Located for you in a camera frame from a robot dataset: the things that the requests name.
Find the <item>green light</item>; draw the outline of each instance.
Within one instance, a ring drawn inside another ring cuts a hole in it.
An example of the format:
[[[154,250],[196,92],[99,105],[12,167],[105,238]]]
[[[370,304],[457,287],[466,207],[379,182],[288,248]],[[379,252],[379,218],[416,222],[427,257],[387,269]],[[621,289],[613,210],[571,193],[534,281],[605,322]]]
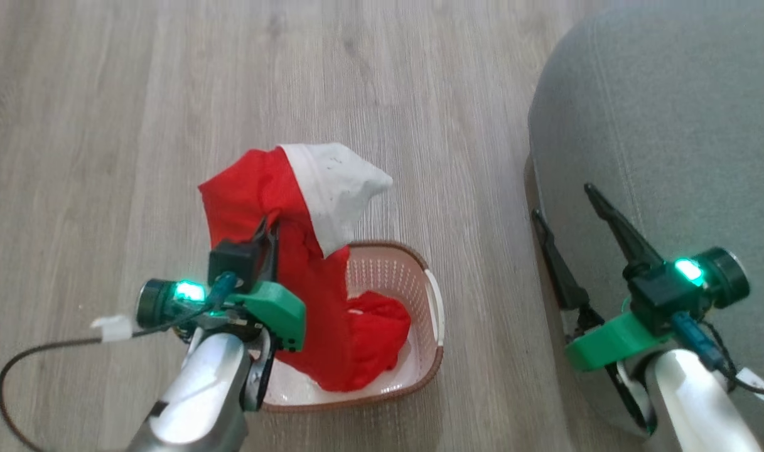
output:
[[[206,290],[203,286],[189,281],[180,281],[175,286],[175,298],[184,298],[190,301],[203,301],[206,299]]]
[[[698,267],[694,261],[689,259],[678,259],[675,261],[675,268],[677,271],[681,272],[686,279],[698,286],[702,286],[702,270],[700,270],[700,267]]]

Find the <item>red cloth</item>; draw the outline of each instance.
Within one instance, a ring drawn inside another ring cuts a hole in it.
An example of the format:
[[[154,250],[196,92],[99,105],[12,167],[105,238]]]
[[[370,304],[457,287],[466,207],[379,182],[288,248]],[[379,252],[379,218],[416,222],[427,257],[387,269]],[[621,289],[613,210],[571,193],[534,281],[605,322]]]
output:
[[[353,391],[392,369],[407,340],[410,316],[399,301],[365,293],[348,300],[349,248],[323,258],[287,156],[252,149],[199,186],[212,247],[250,240],[264,215],[278,221],[278,281],[306,304],[304,349],[276,358],[327,391]],[[349,313],[349,309],[363,312]]]

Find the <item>white basket handle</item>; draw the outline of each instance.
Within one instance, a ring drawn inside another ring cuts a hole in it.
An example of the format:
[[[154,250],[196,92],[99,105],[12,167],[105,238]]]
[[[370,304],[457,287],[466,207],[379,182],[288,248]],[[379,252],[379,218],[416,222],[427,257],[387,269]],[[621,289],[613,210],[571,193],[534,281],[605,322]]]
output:
[[[431,320],[433,321],[434,340],[437,341],[437,346],[443,346],[444,336],[444,324],[446,321],[443,310],[443,297],[440,296],[440,288],[437,286],[437,280],[434,279],[433,273],[426,269],[424,274],[427,275],[429,281],[429,288],[427,295],[429,298],[429,312],[431,314]]]

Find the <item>basket rim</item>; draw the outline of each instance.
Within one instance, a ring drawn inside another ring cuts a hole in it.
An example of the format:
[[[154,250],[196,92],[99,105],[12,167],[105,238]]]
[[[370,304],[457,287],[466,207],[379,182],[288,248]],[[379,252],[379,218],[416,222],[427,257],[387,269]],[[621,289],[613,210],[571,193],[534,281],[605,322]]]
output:
[[[421,257],[421,255],[416,250],[397,241],[360,240],[356,242],[351,242],[348,246],[350,248],[385,247],[385,248],[399,249],[401,251],[407,252],[407,254],[409,254],[414,260],[416,260],[416,262],[418,262],[419,266],[421,267],[422,270],[424,270],[424,272],[427,272],[429,270],[429,266],[427,265],[426,261],[424,260],[423,257]],[[427,372],[427,374],[424,375],[424,378],[421,378],[420,380],[416,381],[416,383],[413,384],[412,386],[396,389],[393,392],[388,392],[385,394],[370,395],[370,397],[360,397],[358,399],[352,399],[349,401],[330,402],[330,403],[324,403],[324,404],[290,404],[290,406],[287,406],[286,404],[265,403],[263,410],[269,411],[269,412],[314,412],[314,411],[327,411],[332,409],[349,408],[352,406],[364,406],[364,404],[374,404],[374,403],[379,403],[384,401],[392,401],[399,397],[408,396],[411,393],[415,391],[419,391],[420,389],[424,388],[424,386],[429,384],[434,379],[434,376],[437,375],[437,371],[440,369],[440,363],[442,362],[443,362],[443,341],[440,340],[436,351],[434,351],[434,361],[433,361],[433,365],[429,368],[429,372]]]

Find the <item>red and white cloth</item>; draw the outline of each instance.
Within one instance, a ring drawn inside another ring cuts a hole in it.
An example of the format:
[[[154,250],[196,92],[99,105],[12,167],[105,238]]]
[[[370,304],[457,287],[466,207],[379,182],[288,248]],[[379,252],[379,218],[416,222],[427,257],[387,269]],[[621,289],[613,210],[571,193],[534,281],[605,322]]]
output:
[[[250,240],[262,217],[279,226],[278,281],[306,304],[302,352],[276,357],[327,391],[353,391],[392,369],[410,329],[393,298],[348,299],[353,225],[389,175],[339,143],[252,149],[199,186],[212,246]]]

